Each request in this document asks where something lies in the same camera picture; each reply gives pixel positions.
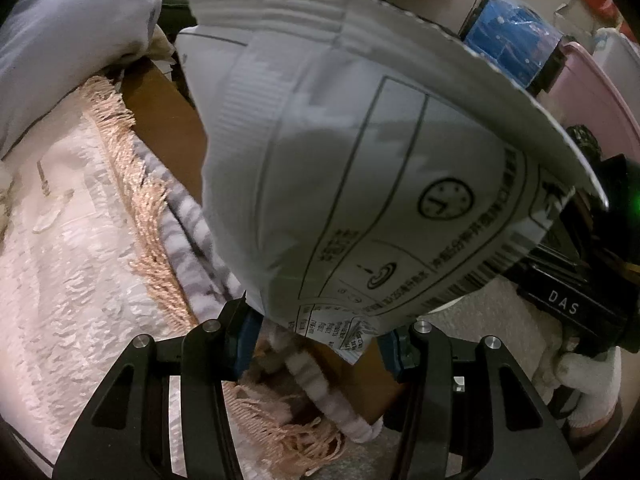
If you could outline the white gloved hand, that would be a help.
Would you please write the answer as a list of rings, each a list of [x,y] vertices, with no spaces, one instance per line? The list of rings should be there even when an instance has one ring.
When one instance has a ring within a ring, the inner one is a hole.
[[[577,390],[580,399],[567,416],[570,436],[585,438],[604,428],[614,415],[622,383],[620,347],[609,348],[602,356],[590,358],[574,351],[577,344],[561,338],[548,343],[535,370],[532,383],[551,408],[552,394],[560,387]]]

